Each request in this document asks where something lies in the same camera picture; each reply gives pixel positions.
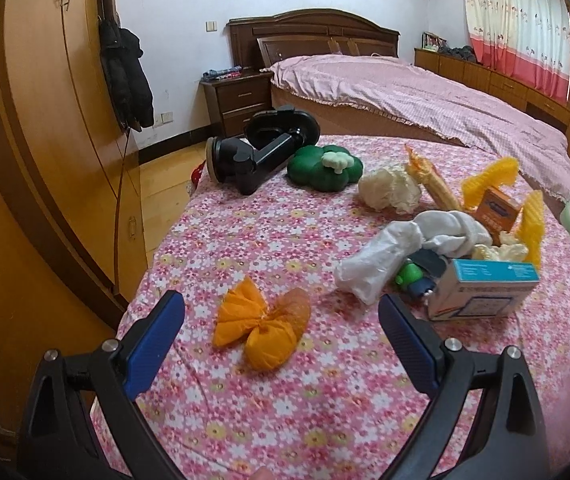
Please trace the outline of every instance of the pink bedspread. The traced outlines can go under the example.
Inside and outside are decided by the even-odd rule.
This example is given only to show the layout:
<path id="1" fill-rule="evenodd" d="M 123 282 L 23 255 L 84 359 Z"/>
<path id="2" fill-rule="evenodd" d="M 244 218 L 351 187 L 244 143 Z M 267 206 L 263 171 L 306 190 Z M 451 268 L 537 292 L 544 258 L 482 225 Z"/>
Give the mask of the pink bedspread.
<path id="1" fill-rule="evenodd" d="M 322 137 L 363 159 L 366 170 L 405 160 L 403 140 Z M 495 157 L 480 150 L 409 141 L 457 189 Z M 512 195 L 529 191 L 519 178 Z M 433 203 L 423 196 L 421 209 Z M 261 465 L 279 480 L 377 479 L 427 405 L 379 326 L 376 306 L 335 289 L 335 263 L 395 217 L 338 194 L 293 187 L 284 172 L 254 195 L 215 187 L 204 173 L 185 214 L 156 253 L 118 330 L 146 316 L 167 289 L 183 293 L 187 318 L 151 390 L 137 400 L 152 430 L 190 480 L 241 480 Z M 523 348 L 536 383 L 555 466 L 570 459 L 570 238 L 546 212 L 540 286 L 507 319 L 437 324 L 470 349 Z M 242 347 L 215 351 L 222 296 L 250 275 L 266 298 L 300 286 L 313 312 L 297 352 L 272 374 L 243 364 Z M 472 423 L 468 397 L 441 462 L 452 466 Z M 110 463 L 126 471 L 100 409 L 93 412 Z"/>
<path id="2" fill-rule="evenodd" d="M 514 156 L 521 173 L 570 200 L 568 141 L 505 102 L 394 57 L 302 56 L 276 63 L 273 83 L 296 96 L 400 118 L 488 153 Z"/>

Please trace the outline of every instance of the drawer handle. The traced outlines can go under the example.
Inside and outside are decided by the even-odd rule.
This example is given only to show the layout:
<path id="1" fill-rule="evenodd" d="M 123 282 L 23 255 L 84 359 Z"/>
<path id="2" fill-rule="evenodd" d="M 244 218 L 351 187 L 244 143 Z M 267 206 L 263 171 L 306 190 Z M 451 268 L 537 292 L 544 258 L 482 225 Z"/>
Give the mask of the drawer handle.
<path id="1" fill-rule="evenodd" d="M 130 216 L 129 217 L 129 237 L 135 238 L 136 237 L 136 217 Z"/>

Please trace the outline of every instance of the green flower-shaped object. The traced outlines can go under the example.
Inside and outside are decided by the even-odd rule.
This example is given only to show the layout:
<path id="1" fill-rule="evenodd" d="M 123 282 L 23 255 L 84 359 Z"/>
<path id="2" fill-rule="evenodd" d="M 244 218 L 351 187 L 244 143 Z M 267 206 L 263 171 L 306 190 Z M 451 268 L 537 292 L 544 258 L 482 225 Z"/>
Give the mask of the green flower-shaped object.
<path id="1" fill-rule="evenodd" d="M 303 146 L 287 165 L 287 176 L 298 186 L 317 191 L 342 191 L 363 176 L 363 163 L 340 146 Z"/>

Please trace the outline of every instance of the floral curtain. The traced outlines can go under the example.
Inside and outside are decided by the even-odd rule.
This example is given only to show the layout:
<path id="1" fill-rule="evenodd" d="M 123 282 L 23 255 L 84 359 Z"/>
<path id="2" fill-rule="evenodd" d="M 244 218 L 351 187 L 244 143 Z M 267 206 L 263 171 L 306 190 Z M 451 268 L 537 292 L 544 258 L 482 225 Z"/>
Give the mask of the floral curtain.
<path id="1" fill-rule="evenodd" d="M 565 0 L 465 0 L 476 58 L 568 102 L 570 22 Z"/>

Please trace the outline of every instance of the wooden headboard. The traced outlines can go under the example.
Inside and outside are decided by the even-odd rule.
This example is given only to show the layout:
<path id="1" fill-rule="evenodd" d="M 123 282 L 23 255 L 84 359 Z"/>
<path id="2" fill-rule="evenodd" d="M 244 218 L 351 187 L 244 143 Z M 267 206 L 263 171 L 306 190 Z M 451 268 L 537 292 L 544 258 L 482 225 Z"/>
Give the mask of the wooden headboard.
<path id="1" fill-rule="evenodd" d="M 293 10 L 265 18 L 230 20 L 227 27 L 234 64 L 255 70 L 305 54 L 398 56 L 398 31 L 343 10 Z"/>

